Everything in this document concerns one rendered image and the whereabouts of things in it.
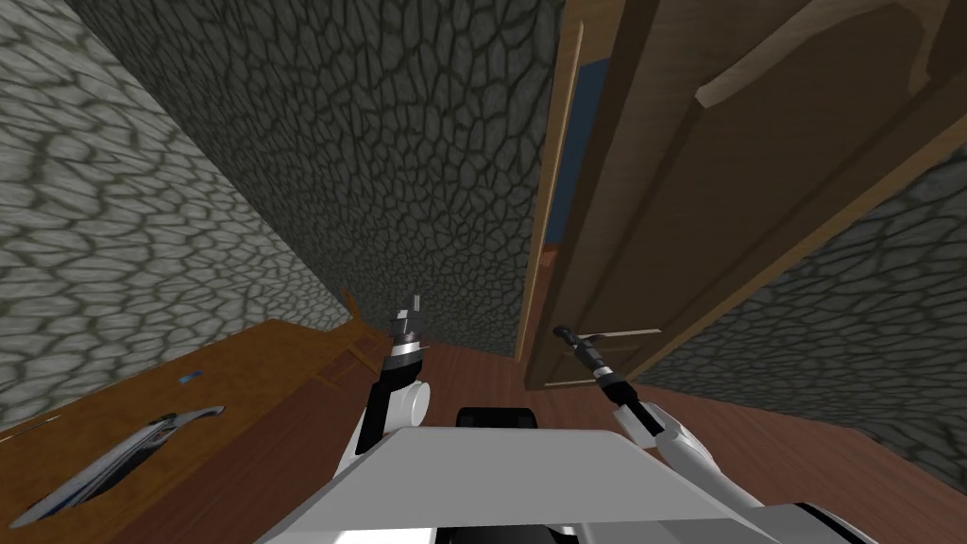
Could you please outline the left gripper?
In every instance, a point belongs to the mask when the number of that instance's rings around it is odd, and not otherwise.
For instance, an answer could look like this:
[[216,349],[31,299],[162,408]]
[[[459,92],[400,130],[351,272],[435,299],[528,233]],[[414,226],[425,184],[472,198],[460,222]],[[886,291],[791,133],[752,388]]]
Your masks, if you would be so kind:
[[422,313],[420,312],[420,296],[413,295],[408,308],[398,311],[391,321],[389,335],[394,344],[410,344],[418,342],[422,333]]

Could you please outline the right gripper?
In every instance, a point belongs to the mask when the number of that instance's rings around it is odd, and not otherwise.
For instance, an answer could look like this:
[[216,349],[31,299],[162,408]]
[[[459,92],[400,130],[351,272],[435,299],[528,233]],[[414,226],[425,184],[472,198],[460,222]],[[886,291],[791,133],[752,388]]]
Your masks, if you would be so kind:
[[602,340],[602,334],[577,335],[565,326],[557,326],[552,333],[565,341],[574,350],[575,357],[586,368],[602,368],[603,358],[595,349],[594,343]]

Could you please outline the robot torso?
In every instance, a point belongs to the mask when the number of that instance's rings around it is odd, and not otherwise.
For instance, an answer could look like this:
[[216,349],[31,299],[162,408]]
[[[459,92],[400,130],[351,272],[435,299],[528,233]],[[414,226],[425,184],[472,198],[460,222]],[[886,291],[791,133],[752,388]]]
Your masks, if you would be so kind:
[[404,427],[391,432],[257,544],[432,544],[445,530],[502,544],[682,544],[687,521],[738,517],[628,433]]

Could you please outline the orange-brown wooden door leaf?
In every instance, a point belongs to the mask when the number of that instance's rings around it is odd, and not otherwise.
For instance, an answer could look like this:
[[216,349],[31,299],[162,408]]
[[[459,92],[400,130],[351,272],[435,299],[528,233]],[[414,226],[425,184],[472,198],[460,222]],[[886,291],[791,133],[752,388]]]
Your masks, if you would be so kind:
[[[254,544],[331,478],[387,345],[270,320],[4,432],[0,544]],[[210,406],[113,489],[13,527],[146,423]]]

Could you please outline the dark brown wooden door leaf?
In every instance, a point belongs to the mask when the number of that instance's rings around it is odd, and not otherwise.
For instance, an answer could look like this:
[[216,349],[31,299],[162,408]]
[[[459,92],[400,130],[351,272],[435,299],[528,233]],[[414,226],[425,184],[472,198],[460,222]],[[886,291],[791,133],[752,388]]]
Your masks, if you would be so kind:
[[625,0],[530,390],[634,377],[967,137],[967,0]]

